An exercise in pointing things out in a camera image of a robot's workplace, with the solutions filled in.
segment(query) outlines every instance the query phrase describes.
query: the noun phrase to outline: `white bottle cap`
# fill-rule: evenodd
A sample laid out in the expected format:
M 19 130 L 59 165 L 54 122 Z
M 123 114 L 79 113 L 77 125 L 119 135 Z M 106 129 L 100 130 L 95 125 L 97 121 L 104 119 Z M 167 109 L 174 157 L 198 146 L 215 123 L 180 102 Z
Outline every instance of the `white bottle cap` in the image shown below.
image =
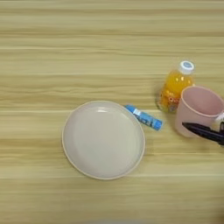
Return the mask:
M 187 60 L 181 61 L 178 68 L 178 70 L 182 74 L 191 74 L 193 72 L 193 69 L 194 69 L 193 63 Z

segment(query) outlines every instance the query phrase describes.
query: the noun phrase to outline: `bottle label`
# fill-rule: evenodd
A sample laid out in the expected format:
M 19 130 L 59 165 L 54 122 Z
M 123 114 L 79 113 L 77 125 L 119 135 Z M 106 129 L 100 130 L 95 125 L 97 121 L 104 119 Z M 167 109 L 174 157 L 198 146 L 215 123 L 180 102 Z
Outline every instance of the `bottle label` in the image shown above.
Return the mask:
M 168 112 L 176 112 L 178 105 L 179 105 L 179 94 L 175 94 L 170 91 L 167 87 L 164 87 L 161 98 L 160 104 L 161 107 Z

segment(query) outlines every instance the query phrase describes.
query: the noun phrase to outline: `wood grain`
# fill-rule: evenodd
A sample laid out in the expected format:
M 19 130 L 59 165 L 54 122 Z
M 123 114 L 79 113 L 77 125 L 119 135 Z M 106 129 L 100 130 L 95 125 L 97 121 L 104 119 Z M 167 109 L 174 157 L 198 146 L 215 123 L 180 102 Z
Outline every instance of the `wood grain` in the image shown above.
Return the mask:
M 180 136 L 155 104 L 181 60 L 224 97 L 223 15 L 212 0 L 0 0 L 0 223 L 223 224 L 223 149 Z M 125 178 L 86 178 L 63 152 L 67 117 L 92 100 L 164 121 L 143 126 L 143 160 Z

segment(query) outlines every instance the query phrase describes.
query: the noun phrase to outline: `pink mug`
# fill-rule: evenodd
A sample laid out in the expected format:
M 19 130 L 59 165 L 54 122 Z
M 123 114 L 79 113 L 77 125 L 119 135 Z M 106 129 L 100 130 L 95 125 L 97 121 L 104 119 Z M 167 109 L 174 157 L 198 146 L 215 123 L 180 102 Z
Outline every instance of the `pink mug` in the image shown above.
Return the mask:
M 199 123 L 209 127 L 223 111 L 224 102 L 215 92 L 205 87 L 187 87 L 181 94 L 175 127 L 185 137 L 196 137 L 182 123 Z

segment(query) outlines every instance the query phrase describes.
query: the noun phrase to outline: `plate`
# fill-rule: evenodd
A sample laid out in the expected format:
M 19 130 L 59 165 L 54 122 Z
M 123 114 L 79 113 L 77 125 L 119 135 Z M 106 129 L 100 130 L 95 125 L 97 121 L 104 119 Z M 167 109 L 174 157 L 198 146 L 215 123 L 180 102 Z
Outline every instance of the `plate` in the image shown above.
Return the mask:
M 112 101 L 91 101 L 67 119 L 62 134 L 70 163 L 95 179 L 117 179 L 139 164 L 144 132 L 138 120 Z

